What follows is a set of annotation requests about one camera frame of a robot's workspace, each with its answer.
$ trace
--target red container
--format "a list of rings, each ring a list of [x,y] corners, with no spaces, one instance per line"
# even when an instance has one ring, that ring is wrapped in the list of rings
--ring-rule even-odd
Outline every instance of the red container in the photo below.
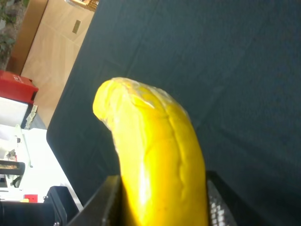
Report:
[[[24,195],[25,199],[28,199],[28,202],[38,202],[38,195],[37,194],[26,194]]]
[[[0,97],[33,104],[38,90],[32,80],[0,70]]]

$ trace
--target banana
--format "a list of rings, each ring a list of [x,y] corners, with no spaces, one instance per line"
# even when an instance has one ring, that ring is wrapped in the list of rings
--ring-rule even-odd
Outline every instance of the banana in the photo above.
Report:
[[[205,164],[185,110],[126,78],[98,89],[93,112],[111,130],[123,184],[122,225],[208,226]]]

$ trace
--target wire mesh basket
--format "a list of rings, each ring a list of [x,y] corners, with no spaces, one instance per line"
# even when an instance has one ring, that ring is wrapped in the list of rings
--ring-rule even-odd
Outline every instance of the wire mesh basket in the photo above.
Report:
[[[98,6],[98,2],[99,0],[69,0],[70,2],[72,2],[73,4],[80,6],[82,8],[88,9],[90,11],[95,12],[97,6]]]

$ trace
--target dark fabric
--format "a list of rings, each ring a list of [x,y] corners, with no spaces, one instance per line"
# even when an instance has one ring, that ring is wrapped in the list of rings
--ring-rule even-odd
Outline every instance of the dark fabric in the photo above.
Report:
[[[117,76],[170,93],[206,167],[272,225],[301,224],[300,1],[101,0],[47,134],[83,203],[119,172],[92,113]]]

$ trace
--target white surface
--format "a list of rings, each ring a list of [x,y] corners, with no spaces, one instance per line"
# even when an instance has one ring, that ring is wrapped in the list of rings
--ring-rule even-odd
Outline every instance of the white surface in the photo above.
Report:
[[[0,124],[0,139],[10,140],[14,136],[15,127]]]
[[[27,133],[26,130],[21,129],[20,125],[16,125],[15,131],[13,133],[14,137],[10,140],[10,144],[12,146],[12,149],[15,150],[15,153],[16,153],[16,156],[17,156],[17,161],[24,162],[24,164],[25,164],[25,172],[22,176],[22,180],[20,182],[19,188],[22,188],[23,181],[26,181],[26,179],[31,176],[30,169],[31,169],[31,166],[32,166],[31,159],[30,159],[30,154],[27,150],[27,145],[26,145],[26,142],[25,142],[23,132]],[[17,175],[10,175],[10,176],[5,175],[5,179],[6,179],[8,187],[14,188],[14,186],[11,185],[11,183],[15,179],[17,179],[17,177],[18,177]]]
[[[0,135],[1,131],[5,132],[5,129],[8,133],[13,131],[11,137],[14,136],[15,128],[2,125],[0,125]],[[32,168],[26,166],[19,188],[7,188],[10,194],[1,192],[4,189],[0,188],[0,197],[8,196],[10,199],[18,200],[22,194],[37,194],[38,202],[44,202],[43,196],[46,196],[50,187],[66,186],[77,207],[82,210],[83,206],[46,141],[46,132],[45,129],[22,130]]]
[[[5,154],[13,150],[8,140],[0,139],[0,159],[4,159]]]
[[[27,108],[28,104],[0,97],[0,124],[21,125]]]

